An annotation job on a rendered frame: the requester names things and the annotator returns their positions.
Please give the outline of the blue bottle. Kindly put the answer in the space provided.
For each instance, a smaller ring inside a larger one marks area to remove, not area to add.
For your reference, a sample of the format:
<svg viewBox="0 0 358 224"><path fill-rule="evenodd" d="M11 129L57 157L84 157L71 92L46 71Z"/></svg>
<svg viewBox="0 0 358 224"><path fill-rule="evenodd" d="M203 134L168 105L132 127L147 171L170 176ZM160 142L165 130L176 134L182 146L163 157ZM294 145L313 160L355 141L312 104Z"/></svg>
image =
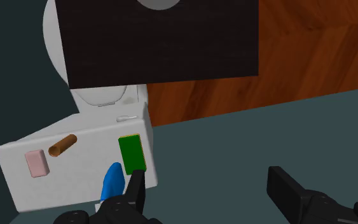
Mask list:
<svg viewBox="0 0 358 224"><path fill-rule="evenodd" d="M125 189L125 178L122 166L119 162L113 163L107 170L103 180L100 201L122 195Z"/></svg>

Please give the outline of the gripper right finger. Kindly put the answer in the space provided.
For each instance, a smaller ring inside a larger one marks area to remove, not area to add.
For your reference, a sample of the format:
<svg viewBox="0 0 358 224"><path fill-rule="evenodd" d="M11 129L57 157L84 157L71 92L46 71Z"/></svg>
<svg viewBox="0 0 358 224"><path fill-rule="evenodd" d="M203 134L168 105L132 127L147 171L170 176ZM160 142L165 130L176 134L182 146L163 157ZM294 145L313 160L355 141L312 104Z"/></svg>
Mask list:
<svg viewBox="0 0 358 224"><path fill-rule="evenodd" d="M279 166L268 168L266 191L290 224L358 224L358 202L342 206L323 192L303 188Z"/></svg>

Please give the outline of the brown cardboard tube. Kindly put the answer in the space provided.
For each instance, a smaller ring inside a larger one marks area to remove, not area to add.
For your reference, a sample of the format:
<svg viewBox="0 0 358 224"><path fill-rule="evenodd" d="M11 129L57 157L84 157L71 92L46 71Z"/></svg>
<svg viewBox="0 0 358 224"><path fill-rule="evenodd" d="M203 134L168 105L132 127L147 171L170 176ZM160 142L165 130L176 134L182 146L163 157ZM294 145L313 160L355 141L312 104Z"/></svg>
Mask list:
<svg viewBox="0 0 358 224"><path fill-rule="evenodd" d="M52 157L58 157L68 148L70 148L74 143L76 143L78 138L74 134L69 134L65 138L61 139L48 149L48 153Z"/></svg>

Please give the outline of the pink soap bar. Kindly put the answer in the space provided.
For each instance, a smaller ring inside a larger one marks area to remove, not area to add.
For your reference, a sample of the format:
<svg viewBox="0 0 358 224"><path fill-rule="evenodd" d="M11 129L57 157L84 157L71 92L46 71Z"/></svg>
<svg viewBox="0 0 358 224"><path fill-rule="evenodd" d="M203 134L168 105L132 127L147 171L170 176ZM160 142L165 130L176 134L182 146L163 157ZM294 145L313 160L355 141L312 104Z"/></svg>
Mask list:
<svg viewBox="0 0 358 224"><path fill-rule="evenodd" d="M28 151L25 159L32 178L46 176L50 173L43 150Z"/></svg>

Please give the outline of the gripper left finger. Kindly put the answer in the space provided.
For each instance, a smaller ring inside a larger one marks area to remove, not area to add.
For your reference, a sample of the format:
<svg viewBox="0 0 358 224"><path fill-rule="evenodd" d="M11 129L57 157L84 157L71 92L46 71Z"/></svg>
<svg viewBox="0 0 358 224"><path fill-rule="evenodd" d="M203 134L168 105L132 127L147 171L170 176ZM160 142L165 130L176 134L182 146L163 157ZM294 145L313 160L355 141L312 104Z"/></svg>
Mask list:
<svg viewBox="0 0 358 224"><path fill-rule="evenodd" d="M53 224L162 224L156 218L147 219L143 214L146 189L145 171L135 170L124 195L105 200L99 210L89 216L86 211L62 213Z"/></svg>

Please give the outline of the green sponge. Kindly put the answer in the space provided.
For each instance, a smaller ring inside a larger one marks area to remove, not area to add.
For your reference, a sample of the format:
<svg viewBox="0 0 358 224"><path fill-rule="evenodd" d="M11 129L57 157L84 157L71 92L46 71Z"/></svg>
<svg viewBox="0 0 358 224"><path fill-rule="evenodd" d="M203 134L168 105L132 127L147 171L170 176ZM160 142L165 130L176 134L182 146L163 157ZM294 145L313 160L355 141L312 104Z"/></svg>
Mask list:
<svg viewBox="0 0 358 224"><path fill-rule="evenodd" d="M132 175L135 170L147 170L139 134L119 137L118 144L126 175Z"/></svg>

